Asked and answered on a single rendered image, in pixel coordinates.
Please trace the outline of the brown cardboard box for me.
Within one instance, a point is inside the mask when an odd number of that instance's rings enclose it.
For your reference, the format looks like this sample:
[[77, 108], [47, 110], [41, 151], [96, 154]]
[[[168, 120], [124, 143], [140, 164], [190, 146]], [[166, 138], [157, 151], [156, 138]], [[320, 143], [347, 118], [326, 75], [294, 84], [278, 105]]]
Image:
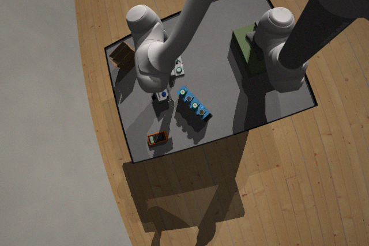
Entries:
[[109, 55], [112, 59], [109, 58], [109, 60], [112, 62], [112, 64], [125, 71], [129, 72], [135, 65], [134, 63], [134, 53], [135, 50], [133, 47], [131, 48], [130, 45], [126, 45], [127, 43], [121, 42], [120, 45], [117, 46], [117, 48]]

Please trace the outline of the orange digital multimeter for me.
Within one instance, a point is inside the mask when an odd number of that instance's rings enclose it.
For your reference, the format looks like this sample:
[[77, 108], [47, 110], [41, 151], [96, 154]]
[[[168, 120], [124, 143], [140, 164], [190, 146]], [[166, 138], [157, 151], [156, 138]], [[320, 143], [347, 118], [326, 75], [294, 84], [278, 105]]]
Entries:
[[164, 142], [168, 140], [168, 135], [166, 131], [161, 131], [159, 133], [151, 134], [147, 136], [150, 145]]

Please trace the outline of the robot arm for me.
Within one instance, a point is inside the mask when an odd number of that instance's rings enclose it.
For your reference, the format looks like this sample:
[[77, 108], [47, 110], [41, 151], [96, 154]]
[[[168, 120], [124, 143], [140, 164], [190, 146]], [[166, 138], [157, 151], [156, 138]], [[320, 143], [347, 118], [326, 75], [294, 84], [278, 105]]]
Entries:
[[[213, 0], [186, 0], [168, 38], [157, 14], [145, 5], [126, 15], [133, 37], [135, 73], [142, 90], [163, 92], [176, 60], [191, 42]], [[369, 0], [308, 0], [298, 21], [284, 7], [268, 10], [246, 33], [258, 60], [265, 58], [271, 85], [279, 93], [299, 90], [309, 59], [357, 18], [369, 20]]]

